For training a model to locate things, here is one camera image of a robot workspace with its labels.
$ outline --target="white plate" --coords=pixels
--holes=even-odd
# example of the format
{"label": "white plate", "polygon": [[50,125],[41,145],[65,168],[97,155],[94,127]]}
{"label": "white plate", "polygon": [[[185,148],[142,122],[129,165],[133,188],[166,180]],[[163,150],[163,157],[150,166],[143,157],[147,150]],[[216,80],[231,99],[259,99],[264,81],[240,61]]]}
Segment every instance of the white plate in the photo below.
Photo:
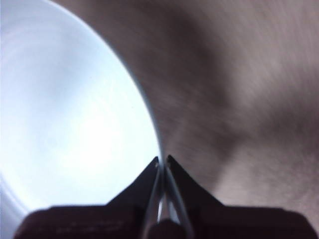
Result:
{"label": "white plate", "polygon": [[107,203],[157,155],[135,81],[93,30],[48,1],[1,1],[1,238],[33,210]]}

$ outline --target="fabric surface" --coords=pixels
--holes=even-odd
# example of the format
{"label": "fabric surface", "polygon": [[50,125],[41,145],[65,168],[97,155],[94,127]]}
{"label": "fabric surface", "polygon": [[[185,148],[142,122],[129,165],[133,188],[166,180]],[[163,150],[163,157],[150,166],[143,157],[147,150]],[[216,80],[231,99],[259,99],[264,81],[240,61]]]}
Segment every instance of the fabric surface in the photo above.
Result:
{"label": "fabric surface", "polygon": [[165,154],[221,202],[319,232],[319,1],[56,2],[138,80]]}

